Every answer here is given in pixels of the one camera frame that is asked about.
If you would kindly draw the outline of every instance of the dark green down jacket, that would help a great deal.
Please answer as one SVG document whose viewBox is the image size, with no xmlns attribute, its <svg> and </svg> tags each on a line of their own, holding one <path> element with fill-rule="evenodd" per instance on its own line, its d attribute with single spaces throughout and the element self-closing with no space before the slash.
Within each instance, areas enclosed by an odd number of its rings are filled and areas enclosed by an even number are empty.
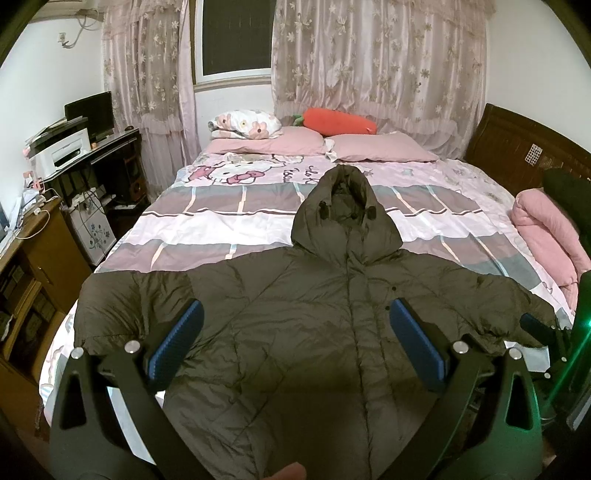
<svg viewBox="0 0 591 480">
<path fill-rule="evenodd" d="M 311 480 L 377 478 L 433 405 L 388 321 L 405 297 L 449 340 L 536 342 L 525 312 L 553 310 L 510 278 L 401 249 L 354 167 L 328 171 L 298 210 L 293 247 L 186 272 L 99 273 L 85 282 L 76 345 L 105 353 L 143 338 L 188 297 L 205 326 L 164 410 L 215 478 L 258 479 L 298 461 Z"/>
</svg>

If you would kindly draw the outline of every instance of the white printer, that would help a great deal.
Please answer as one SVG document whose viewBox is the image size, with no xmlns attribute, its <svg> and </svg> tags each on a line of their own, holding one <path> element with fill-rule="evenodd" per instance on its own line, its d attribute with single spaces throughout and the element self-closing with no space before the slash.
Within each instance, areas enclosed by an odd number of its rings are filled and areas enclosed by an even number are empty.
<svg viewBox="0 0 591 480">
<path fill-rule="evenodd" d="M 30 139 L 28 158 L 37 176 L 45 180 L 90 152 L 87 124 L 84 116 L 62 119 Z"/>
</svg>

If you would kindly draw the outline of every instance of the cabinet door handle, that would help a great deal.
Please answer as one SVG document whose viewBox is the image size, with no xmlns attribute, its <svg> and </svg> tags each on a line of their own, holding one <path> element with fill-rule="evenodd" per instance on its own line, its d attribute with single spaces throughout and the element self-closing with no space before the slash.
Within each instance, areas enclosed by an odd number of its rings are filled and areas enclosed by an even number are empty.
<svg viewBox="0 0 591 480">
<path fill-rule="evenodd" d="M 41 267 L 37 267 L 37 270 L 43 276 L 43 278 L 45 278 L 46 283 L 49 283 L 49 285 L 53 285 L 53 282 L 49 279 L 49 277 L 45 273 L 45 270 L 43 270 Z"/>
</svg>

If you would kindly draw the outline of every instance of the wooden headboard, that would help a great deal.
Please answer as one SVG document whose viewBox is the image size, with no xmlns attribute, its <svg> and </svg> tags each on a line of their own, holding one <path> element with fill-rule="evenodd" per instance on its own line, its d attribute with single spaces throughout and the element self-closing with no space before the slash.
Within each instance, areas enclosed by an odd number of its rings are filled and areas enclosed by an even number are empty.
<svg viewBox="0 0 591 480">
<path fill-rule="evenodd" d="M 465 160 L 481 168 L 511 194 L 542 186 L 542 173 L 563 168 L 591 179 L 591 154 L 551 128 L 486 104 Z"/>
</svg>

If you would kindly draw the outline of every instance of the sheer floral curtain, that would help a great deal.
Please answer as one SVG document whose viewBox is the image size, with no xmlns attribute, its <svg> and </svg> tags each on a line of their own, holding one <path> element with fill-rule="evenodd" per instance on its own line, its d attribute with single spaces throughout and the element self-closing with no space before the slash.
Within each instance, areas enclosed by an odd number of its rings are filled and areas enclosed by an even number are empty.
<svg viewBox="0 0 591 480">
<path fill-rule="evenodd" d="M 484 107 L 493 12 L 493 0 L 278 0 L 275 114 L 357 113 L 458 158 Z"/>
<path fill-rule="evenodd" d="M 177 82 L 183 0 L 108 1 L 105 88 L 113 95 L 117 130 L 140 128 L 142 166 L 148 194 L 155 198 L 192 161 L 186 158 Z"/>
</svg>

